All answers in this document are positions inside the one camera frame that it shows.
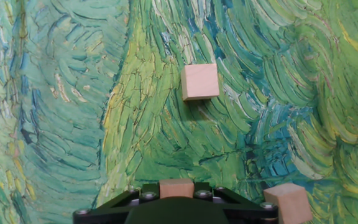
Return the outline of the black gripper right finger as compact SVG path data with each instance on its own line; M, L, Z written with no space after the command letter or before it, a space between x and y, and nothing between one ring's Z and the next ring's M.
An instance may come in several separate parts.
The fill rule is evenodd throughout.
M226 187L195 182L193 198L204 200L222 212L228 223L278 224L278 206L272 202L254 203Z

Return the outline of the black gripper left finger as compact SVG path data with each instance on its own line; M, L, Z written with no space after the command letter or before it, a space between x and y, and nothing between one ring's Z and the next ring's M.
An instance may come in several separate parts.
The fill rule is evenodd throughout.
M144 184L129 189L95 209L82 208L73 212L73 224L125 223L131 210L142 203L160 198L159 184Z

